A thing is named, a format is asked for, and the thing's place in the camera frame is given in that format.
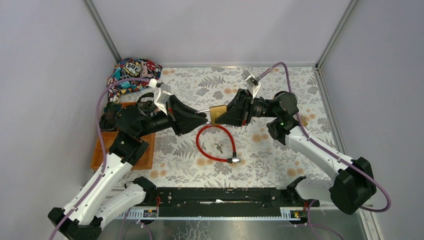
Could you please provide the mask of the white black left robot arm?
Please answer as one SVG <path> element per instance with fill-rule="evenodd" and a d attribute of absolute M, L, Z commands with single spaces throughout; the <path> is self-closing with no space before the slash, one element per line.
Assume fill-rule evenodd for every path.
<path fill-rule="evenodd" d="M 144 136 L 169 128 L 181 136 L 201 125 L 215 127 L 218 124 L 219 117 L 207 119 L 205 111 L 185 105 L 162 87 L 147 92 L 146 96 L 152 98 L 147 111 L 129 105 L 118 113 L 119 132 L 109 148 L 102 147 L 102 163 L 78 195 L 64 207 L 55 207 L 48 213 L 55 233 L 69 240 L 96 240 L 124 211 L 140 203 L 148 206 L 154 202 L 155 186 L 144 177 L 135 179 L 111 199 L 106 198 L 114 184 L 148 150 L 149 143 L 143 140 Z"/>

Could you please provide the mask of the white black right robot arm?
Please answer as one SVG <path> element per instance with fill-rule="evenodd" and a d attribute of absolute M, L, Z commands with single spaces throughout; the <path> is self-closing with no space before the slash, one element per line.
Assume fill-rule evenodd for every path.
<path fill-rule="evenodd" d="M 368 160 L 353 159 L 330 148 L 295 119 L 299 110 L 294 94 L 281 91 L 273 99 L 251 94 L 248 97 L 249 117 L 272 118 L 266 125 L 271 138 L 307 157 L 329 177 L 328 180 L 307 177 L 296 180 L 286 193 L 291 205 L 299 206 L 305 200 L 325 201 L 352 215 L 377 192 Z"/>

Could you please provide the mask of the silver keys of cable lock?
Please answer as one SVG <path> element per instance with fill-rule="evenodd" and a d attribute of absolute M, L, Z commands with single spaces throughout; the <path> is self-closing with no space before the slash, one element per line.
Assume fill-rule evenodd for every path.
<path fill-rule="evenodd" d="M 215 148 L 221 153 L 221 154 L 223 154 L 223 147 L 222 147 L 222 145 L 221 144 L 219 144 L 219 143 L 215 143 L 214 144 L 215 145 Z"/>

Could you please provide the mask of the brass padlock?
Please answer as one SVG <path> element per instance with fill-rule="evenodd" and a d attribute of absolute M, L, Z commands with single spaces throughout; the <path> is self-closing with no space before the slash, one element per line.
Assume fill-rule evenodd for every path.
<path fill-rule="evenodd" d="M 195 111 L 195 114 L 209 113 L 210 121 L 208 123 L 211 126 L 218 126 L 219 123 L 216 123 L 217 118 L 220 117 L 222 114 L 224 114 L 226 111 L 227 111 L 227 106 L 223 104 L 223 105 L 211 106 L 208 109 L 197 110 Z"/>
<path fill-rule="evenodd" d="M 299 121 L 302 123 L 302 125 L 304 127 L 307 127 L 308 126 L 310 119 L 309 119 L 309 117 L 307 115 L 299 114 L 297 118 L 299 119 Z"/>

